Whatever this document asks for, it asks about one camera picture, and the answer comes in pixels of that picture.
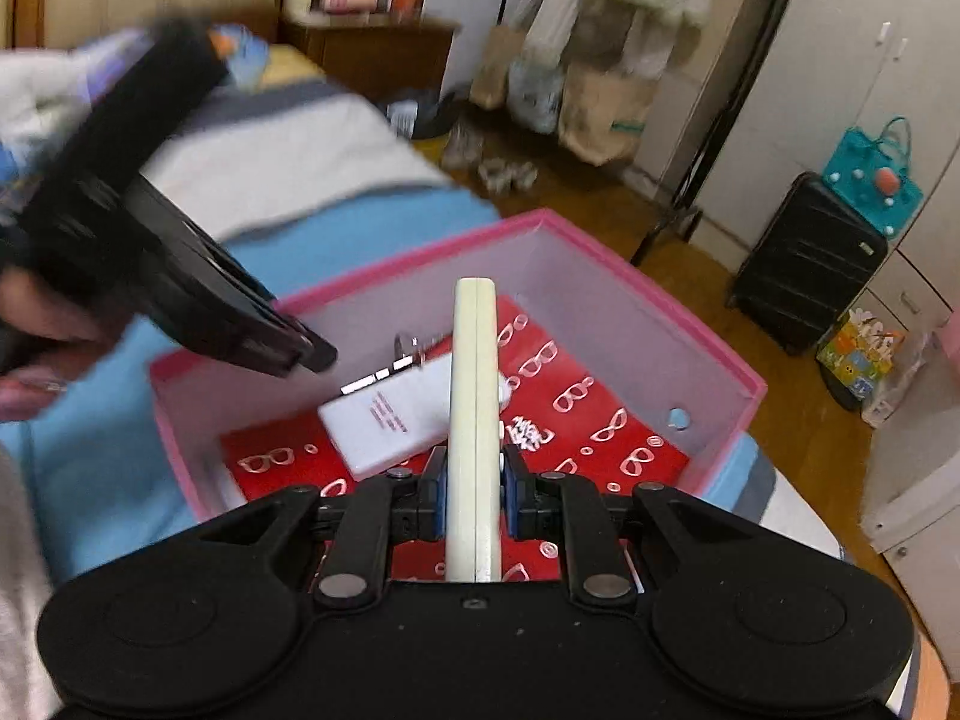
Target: blue blanket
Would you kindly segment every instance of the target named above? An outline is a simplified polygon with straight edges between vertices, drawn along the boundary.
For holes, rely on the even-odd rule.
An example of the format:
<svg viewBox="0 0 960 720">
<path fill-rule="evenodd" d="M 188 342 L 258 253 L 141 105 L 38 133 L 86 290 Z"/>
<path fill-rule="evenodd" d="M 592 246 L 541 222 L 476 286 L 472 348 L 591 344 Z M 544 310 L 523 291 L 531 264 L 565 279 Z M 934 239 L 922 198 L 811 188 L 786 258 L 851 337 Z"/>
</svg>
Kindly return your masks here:
<svg viewBox="0 0 960 720">
<path fill-rule="evenodd" d="M 229 248 L 268 289 L 288 295 L 497 218 L 465 190 L 398 191 L 344 201 Z M 56 583 L 195 524 L 155 429 L 147 378 L 150 361 L 173 348 L 139 319 L 49 413 L 0 426 Z"/>
</svg>

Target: bag handle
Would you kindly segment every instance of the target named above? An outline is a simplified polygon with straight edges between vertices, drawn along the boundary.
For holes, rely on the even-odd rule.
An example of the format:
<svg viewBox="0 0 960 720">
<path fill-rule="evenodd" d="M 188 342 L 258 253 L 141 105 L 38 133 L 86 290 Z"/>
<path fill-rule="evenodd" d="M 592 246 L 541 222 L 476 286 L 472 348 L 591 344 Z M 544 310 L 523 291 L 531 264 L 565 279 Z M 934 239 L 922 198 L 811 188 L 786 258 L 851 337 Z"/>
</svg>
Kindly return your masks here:
<svg viewBox="0 0 960 720">
<path fill-rule="evenodd" d="M 904 123 L 904 130 L 906 131 L 906 148 L 901 146 L 898 140 L 890 137 L 890 132 L 893 131 L 894 124 L 898 122 Z M 887 124 L 880 130 L 880 137 L 874 141 L 874 146 L 880 148 L 881 146 L 889 146 L 893 148 L 896 153 L 899 154 L 904 165 L 901 167 L 901 174 L 904 176 L 910 175 L 910 166 L 913 161 L 913 130 L 910 129 L 910 119 L 907 119 L 905 116 L 895 116 L 893 119 L 890 119 Z"/>
</svg>

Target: human hand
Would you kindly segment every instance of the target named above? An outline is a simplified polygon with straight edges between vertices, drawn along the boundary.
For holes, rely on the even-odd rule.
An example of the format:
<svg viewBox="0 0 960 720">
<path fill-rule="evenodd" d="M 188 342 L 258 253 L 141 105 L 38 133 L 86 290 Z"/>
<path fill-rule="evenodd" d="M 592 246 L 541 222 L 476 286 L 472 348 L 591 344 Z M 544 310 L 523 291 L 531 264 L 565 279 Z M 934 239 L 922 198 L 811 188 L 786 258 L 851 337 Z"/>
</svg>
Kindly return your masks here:
<svg viewBox="0 0 960 720">
<path fill-rule="evenodd" d="M 0 274 L 0 319 L 42 338 L 63 341 L 29 365 L 0 377 L 0 421 L 33 419 L 116 346 L 130 314 L 111 310 L 97 319 L 16 266 Z"/>
</svg>

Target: wooden nightstand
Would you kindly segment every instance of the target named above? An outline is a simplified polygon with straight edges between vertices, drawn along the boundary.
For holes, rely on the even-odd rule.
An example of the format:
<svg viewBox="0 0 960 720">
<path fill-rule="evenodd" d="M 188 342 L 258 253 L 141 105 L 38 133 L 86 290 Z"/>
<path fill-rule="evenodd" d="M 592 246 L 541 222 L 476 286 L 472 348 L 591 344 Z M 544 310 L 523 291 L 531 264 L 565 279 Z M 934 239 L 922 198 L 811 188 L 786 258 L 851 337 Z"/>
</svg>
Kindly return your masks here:
<svg viewBox="0 0 960 720">
<path fill-rule="evenodd" d="M 332 79 L 369 100 L 401 89 L 440 90 L 453 36 L 460 26 L 424 17 L 284 16 L 280 40 L 316 62 Z"/>
</svg>

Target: orange pom-pom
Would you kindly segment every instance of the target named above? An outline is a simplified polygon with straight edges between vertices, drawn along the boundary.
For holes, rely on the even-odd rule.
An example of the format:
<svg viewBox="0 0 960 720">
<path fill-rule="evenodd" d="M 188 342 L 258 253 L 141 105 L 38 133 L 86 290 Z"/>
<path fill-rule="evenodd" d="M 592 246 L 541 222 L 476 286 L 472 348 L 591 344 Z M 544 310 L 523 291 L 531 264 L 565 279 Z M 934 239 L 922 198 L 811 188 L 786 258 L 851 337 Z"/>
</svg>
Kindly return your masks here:
<svg viewBox="0 0 960 720">
<path fill-rule="evenodd" d="M 901 189 L 901 180 L 889 167 L 881 167 L 874 173 L 874 186 L 884 197 L 893 197 Z"/>
</svg>

